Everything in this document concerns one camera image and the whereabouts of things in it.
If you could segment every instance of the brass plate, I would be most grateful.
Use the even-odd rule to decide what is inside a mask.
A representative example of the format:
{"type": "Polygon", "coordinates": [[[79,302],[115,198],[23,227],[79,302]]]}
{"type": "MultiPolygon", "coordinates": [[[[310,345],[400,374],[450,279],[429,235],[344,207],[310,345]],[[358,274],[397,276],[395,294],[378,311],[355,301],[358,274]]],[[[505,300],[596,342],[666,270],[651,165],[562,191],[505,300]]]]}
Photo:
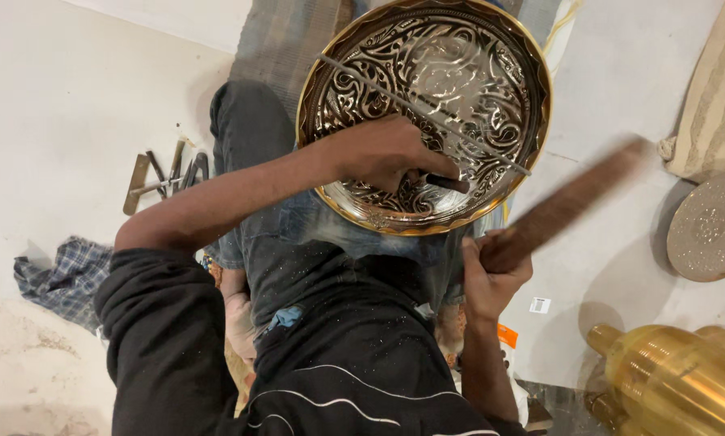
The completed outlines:
{"type": "Polygon", "coordinates": [[[725,277],[725,173],[700,184],[677,208],[666,252],[688,280],[714,282],[725,277]]]}
{"type": "MultiPolygon", "coordinates": [[[[473,0],[401,0],[355,20],[324,53],[526,169],[537,161],[548,133],[551,77],[532,36],[502,10],[473,0]]],[[[299,101],[298,147],[390,113],[409,117],[426,147],[451,157],[470,192],[407,178],[396,194],[353,180],[317,188],[353,223],[402,236],[446,232],[489,213],[525,177],[319,61],[299,101]]]]}

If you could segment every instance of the barcode sticker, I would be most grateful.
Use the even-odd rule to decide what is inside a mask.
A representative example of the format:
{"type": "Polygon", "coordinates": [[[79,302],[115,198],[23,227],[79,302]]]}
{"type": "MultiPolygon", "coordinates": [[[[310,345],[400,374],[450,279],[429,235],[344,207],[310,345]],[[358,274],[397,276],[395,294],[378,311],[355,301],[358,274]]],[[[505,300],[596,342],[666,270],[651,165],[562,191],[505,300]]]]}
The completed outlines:
{"type": "Polygon", "coordinates": [[[551,306],[551,300],[547,298],[534,297],[532,304],[529,306],[530,312],[548,313],[548,307],[551,306]]]}

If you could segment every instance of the metal tool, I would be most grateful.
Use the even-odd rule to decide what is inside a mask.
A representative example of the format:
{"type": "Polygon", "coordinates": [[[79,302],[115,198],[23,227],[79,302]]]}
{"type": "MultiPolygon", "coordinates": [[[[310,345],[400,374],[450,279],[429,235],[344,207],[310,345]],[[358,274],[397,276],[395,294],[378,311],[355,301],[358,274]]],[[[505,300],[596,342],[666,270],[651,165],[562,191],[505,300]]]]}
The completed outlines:
{"type": "Polygon", "coordinates": [[[507,273],[575,222],[640,167],[651,144],[637,136],[535,205],[481,250],[487,273],[507,273]]]}
{"type": "Polygon", "coordinates": [[[337,68],[338,70],[341,70],[341,71],[343,71],[346,74],[349,74],[350,76],[352,76],[353,78],[357,79],[358,81],[360,81],[362,83],[365,83],[368,86],[374,88],[375,90],[377,90],[378,92],[380,92],[380,93],[386,95],[387,97],[391,98],[392,100],[394,100],[398,104],[400,104],[402,106],[405,106],[408,109],[411,109],[412,111],[414,111],[414,113],[425,117],[426,119],[430,120],[432,123],[437,124],[440,127],[443,127],[445,130],[451,132],[452,134],[454,134],[456,136],[459,136],[463,140],[466,140],[467,142],[469,142],[470,144],[475,145],[476,147],[480,148],[481,150],[484,150],[486,153],[491,154],[493,157],[495,157],[497,159],[500,159],[502,162],[505,162],[506,164],[509,164],[517,172],[520,172],[520,173],[526,174],[526,175],[532,175],[532,173],[529,172],[529,170],[527,170],[526,168],[522,167],[518,163],[513,162],[511,159],[508,159],[507,157],[503,156],[502,154],[497,153],[488,144],[485,144],[483,142],[474,140],[470,136],[467,136],[467,135],[463,134],[462,132],[459,132],[458,130],[450,127],[448,124],[445,124],[445,123],[441,122],[439,119],[437,119],[437,118],[435,118],[433,116],[428,115],[425,111],[421,110],[419,107],[417,107],[413,103],[407,102],[406,100],[400,98],[397,94],[394,94],[394,93],[388,91],[387,89],[385,89],[384,87],[379,86],[374,81],[372,81],[372,80],[370,80],[368,78],[363,77],[361,74],[357,73],[357,71],[355,71],[355,70],[353,70],[353,69],[351,69],[349,67],[346,67],[345,65],[342,65],[340,62],[338,62],[336,60],[330,59],[329,57],[325,56],[322,53],[318,54],[317,57],[321,61],[324,61],[324,62],[328,63],[329,65],[337,68]]]}
{"type": "Polygon", "coordinates": [[[191,161],[187,166],[187,172],[179,185],[180,191],[191,188],[196,184],[195,176],[198,174],[198,170],[201,170],[201,181],[209,180],[209,157],[202,151],[199,151],[195,155],[195,160],[191,161]]]}
{"type": "Polygon", "coordinates": [[[193,163],[195,163],[195,161],[193,159],[190,159],[190,163],[187,164],[187,171],[185,172],[185,176],[182,177],[182,182],[179,184],[179,191],[184,191],[187,188],[187,184],[190,181],[190,175],[193,171],[193,163]]]}
{"type": "Polygon", "coordinates": [[[123,204],[123,213],[128,216],[135,214],[136,207],[139,205],[139,195],[132,195],[130,192],[144,186],[144,181],[147,180],[147,169],[149,167],[150,158],[146,154],[137,154],[134,173],[130,176],[128,193],[125,197],[125,204],[123,204]]]}
{"type": "Polygon", "coordinates": [[[164,180],[163,182],[155,182],[155,183],[145,184],[141,188],[132,189],[128,193],[131,194],[131,195],[140,196],[140,195],[144,195],[146,193],[149,193],[151,191],[154,191],[155,189],[160,189],[163,186],[168,186],[169,184],[178,183],[180,181],[182,181],[181,178],[174,178],[172,180],[164,180]]]}
{"type": "Polygon", "coordinates": [[[470,182],[466,180],[454,180],[453,178],[443,177],[442,175],[427,174],[424,181],[462,194],[470,192],[470,182]]]}
{"type": "MultiPolygon", "coordinates": [[[[158,180],[161,182],[165,182],[165,177],[163,176],[163,170],[161,170],[161,166],[158,165],[158,160],[155,159],[155,154],[152,153],[152,151],[147,151],[147,157],[150,158],[150,163],[152,164],[152,167],[155,170],[155,174],[158,175],[158,180]]],[[[162,185],[158,186],[158,194],[161,195],[161,199],[165,200],[168,198],[166,195],[166,189],[162,187],[162,185]]]]}
{"type": "MultiPolygon", "coordinates": [[[[174,160],[171,163],[171,174],[168,176],[170,179],[179,178],[179,173],[182,171],[182,152],[185,149],[185,142],[178,140],[176,142],[176,148],[174,149],[174,160]]],[[[179,192],[179,183],[172,185],[171,194],[179,192]]]]}

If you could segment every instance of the paisley pattern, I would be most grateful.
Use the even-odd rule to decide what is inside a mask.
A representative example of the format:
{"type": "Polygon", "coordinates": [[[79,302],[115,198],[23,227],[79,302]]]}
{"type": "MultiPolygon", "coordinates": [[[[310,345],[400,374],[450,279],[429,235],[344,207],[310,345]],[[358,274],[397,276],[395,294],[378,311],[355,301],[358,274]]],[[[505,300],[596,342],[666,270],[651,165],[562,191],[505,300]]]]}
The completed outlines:
{"type": "MultiPolygon", "coordinates": [[[[532,136],[526,133],[538,124],[521,65],[527,52],[502,27],[445,7],[398,13],[373,27],[369,34],[346,41],[334,57],[511,160],[526,157],[532,136]]],[[[302,126],[307,143],[362,121],[401,113],[419,126],[426,147],[448,155],[460,167],[461,179],[471,182],[466,195],[407,178],[396,194],[353,180],[325,187],[324,193],[352,215],[363,220],[376,215],[375,228],[451,220],[491,201],[495,184],[513,172],[351,75],[331,67],[323,72],[302,102],[307,104],[302,126]]]]}

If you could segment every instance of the man's arm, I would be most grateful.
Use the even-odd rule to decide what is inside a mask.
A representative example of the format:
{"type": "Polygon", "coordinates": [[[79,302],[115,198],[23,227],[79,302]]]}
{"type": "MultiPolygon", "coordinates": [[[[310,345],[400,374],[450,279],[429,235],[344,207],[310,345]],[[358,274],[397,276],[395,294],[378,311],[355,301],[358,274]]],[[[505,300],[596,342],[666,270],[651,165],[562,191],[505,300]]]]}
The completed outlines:
{"type": "Polygon", "coordinates": [[[256,210],[294,194],[341,179],[362,180],[395,192],[411,168],[459,177],[454,162],[429,151],[419,129],[406,117],[389,115],[274,161],[215,177],[147,208],[120,228],[115,249],[195,252],[256,210]]]}
{"type": "Polygon", "coordinates": [[[462,395],[486,418],[518,421],[518,409],[511,382],[505,372],[497,321],[523,283],[532,277],[532,260],[527,258],[506,274],[487,274],[480,248],[491,242],[493,233],[476,243],[462,241],[464,297],[467,327],[462,352],[462,395]]]}

